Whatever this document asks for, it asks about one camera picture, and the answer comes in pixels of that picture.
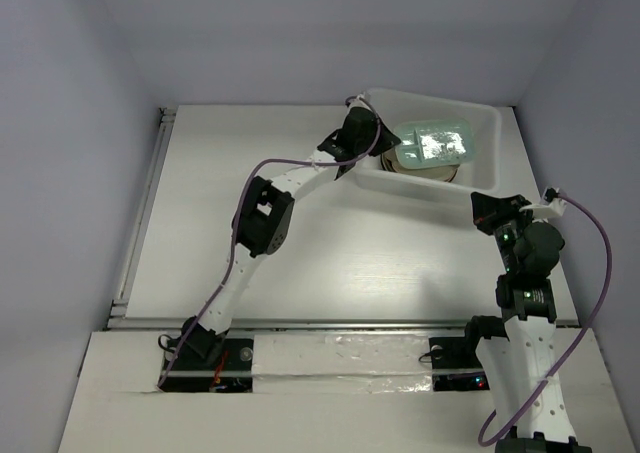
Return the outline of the cream divided dish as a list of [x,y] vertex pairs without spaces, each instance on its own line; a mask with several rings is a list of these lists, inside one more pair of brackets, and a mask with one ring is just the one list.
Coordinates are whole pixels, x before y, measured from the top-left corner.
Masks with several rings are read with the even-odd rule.
[[451,182],[455,178],[459,169],[458,165],[447,165],[426,169],[406,169],[385,156],[381,158],[380,164],[382,169],[387,172],[440,182]]

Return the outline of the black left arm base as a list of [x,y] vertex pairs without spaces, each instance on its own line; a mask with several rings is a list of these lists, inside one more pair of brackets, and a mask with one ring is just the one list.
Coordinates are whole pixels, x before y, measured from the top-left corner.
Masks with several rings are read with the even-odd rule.
[[228,339],[212,366],[184,347],[159,389],[170,393],[250,393],[253,347],[252,338]]

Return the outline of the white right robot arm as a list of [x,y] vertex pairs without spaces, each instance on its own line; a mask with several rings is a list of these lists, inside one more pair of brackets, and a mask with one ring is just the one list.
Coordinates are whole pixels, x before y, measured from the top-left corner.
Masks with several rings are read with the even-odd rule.
[[581,452],[555,364],[556,307],[549,276],[565,241],[535,217],[521,195],[471,196],[473,223],[495,239],[505,272],[497,279],[498,317],[476,316],[460,341],[462,357],[481,365],[498,430],[481,438],[497,452]]

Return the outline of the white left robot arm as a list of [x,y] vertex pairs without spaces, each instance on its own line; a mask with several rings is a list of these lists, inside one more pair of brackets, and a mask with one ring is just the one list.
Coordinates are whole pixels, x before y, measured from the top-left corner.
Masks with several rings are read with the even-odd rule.
[[298,202],[342,178],[366,157],[399,144],[361,95],[347,99],[340,128],[306,160],[267,159],[250,173],[232,219],[230,252],[220,284],[201,311],[187,319],[174,354],[201,368],[215,365],[244,291],[259,265],[283,246]]

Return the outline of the light green rectangular dish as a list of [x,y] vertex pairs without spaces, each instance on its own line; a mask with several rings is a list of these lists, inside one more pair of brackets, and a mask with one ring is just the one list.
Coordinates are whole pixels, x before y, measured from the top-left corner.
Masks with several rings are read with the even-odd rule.
[[461,165],[474,159],[470,124],[461,118],[404,122],[393,129],[396,158],[407,170]]

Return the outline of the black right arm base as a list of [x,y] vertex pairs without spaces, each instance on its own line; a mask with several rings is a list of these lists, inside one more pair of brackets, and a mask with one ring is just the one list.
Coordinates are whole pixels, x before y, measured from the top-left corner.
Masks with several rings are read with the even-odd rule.
[[463,336],[436,336],[429,339],[429,351],[422,358],[431,364],[432,384],[436,392],[486,391],[489,383],[476,356],[481,339],[505,338],[502,319],[474,316]]

